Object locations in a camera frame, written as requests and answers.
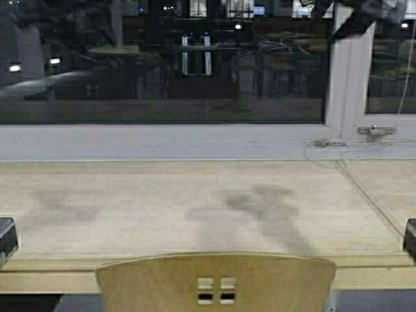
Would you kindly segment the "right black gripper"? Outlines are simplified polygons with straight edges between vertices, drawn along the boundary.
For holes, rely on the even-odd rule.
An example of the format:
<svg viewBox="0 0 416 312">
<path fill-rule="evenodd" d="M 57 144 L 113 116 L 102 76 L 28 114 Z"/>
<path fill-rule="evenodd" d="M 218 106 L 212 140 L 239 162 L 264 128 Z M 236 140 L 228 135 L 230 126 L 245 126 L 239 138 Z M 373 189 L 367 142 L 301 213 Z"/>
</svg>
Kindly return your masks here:
<svg viewBox="0 0 416 312">
<path fill-rule="evenodd" d="M 331 7 L 340 4 L 351 10 L 350 15 L 332 33 L 331 39 L 363 36 L 374 23 L 397 27 L 406 16 L 406 1 L 313 1 L 309 26 L 315 28 Z"/>
</svg>

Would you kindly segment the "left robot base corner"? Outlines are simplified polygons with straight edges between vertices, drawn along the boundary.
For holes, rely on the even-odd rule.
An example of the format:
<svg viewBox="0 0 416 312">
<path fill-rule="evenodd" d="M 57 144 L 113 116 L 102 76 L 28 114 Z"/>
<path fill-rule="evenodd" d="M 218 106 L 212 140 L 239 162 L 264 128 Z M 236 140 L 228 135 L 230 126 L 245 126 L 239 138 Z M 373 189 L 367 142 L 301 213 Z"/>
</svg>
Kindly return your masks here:
<svg viewBox="0 0 416 312">
<path fill-rule="evenodd" d="M 1 268 L 18 250 L 18 232 L 13 218 L 1 218 Z"/>
</svg>

